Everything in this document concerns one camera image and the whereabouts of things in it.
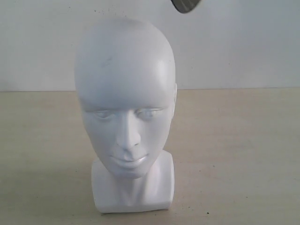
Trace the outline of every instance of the mannequin lips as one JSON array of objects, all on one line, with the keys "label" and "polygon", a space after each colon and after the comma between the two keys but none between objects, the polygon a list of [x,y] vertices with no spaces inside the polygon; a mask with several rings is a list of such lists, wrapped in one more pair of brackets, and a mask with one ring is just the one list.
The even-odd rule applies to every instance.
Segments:
[{"label": "mannequin lips", "polygon": [[142,158],[138,159],[138,160],[124,160],[124,159],[119,159],[119,158],[115,158],[113,156],[111,156],[113,162],[115,162],[119,167],[122,168],[126,168],[126,169],[134,169],[136,167],[138,167],[140,164],[142,164],[145,159],[147,158],[148,155],[143,156]]}]

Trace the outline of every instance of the white wall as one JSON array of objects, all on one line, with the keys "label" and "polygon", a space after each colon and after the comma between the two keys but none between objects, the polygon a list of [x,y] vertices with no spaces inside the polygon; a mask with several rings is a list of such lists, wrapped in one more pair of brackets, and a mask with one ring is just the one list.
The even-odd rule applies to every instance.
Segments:
[{"label": "white wall", "polygon": [[160,28],[180,89],[300,86],[299,0],[202,0],[187,15],[170,0],[1,0],[0,91],[74,90],[75,47],[102,15]]}]

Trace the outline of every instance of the mannequin head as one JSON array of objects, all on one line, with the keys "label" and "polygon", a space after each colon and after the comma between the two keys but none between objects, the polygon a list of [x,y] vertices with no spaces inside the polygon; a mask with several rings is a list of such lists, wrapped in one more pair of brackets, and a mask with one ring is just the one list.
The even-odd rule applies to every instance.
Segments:
[{"label": "mannequin head", "polygon": [[171,46],[153,25],[107,18],[81,40],[75,85],[92,146],[114,176],[144,176],[161,153],[177,87]]}]

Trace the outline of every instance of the dark object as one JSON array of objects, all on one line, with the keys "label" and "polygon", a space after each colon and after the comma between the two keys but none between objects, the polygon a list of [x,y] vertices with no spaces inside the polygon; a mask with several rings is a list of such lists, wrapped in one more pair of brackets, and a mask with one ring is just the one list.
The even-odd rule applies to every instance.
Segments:
[{"label": "dark object", "polygon": [[175,8],[180,13],[189,13],[201,0],[171,0]]}]

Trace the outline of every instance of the mannequin face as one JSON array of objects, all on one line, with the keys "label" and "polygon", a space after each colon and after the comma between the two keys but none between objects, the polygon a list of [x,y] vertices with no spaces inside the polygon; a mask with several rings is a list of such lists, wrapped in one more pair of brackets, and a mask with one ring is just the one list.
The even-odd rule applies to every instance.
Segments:
[{"label": "mannequin face", "polygon": [[75,68],[83,123],[97,156],[115,176],[144,176],[167,140],[176,84],[173,53],[166,44],[155,38],[138,44],[133,36],[118,46],[118,54],[110,52],[98,63],[93,63],[95,48],[81,51],[89,61]]}]

